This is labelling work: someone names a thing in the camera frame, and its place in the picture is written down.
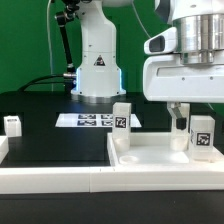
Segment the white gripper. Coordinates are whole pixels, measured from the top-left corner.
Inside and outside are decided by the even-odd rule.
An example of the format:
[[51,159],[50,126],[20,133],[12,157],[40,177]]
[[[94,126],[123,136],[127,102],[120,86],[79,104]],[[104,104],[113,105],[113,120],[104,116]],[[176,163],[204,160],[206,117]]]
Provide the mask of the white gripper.
[[179,102],[224,103],[224,53],[211,64],[183,65],[178,54],[149,57],[143,66],[143,93],[164,101],[175,128],[186,129]]

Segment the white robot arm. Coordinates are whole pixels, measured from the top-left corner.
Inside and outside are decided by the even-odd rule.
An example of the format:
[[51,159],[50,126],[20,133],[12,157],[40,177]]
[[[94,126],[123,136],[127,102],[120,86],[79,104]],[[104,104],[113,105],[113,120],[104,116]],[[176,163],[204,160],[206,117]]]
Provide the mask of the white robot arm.
[[[144,52],[143,93],[164,101],[182,120],[182,103],[224,103],[224,0],[154,0],[155,12],[170,28],[149,38]],[[105,7],[134,0],[81,0],[82,63],[72,94],[107,102],[125,93],[116,64],[116,28]]]

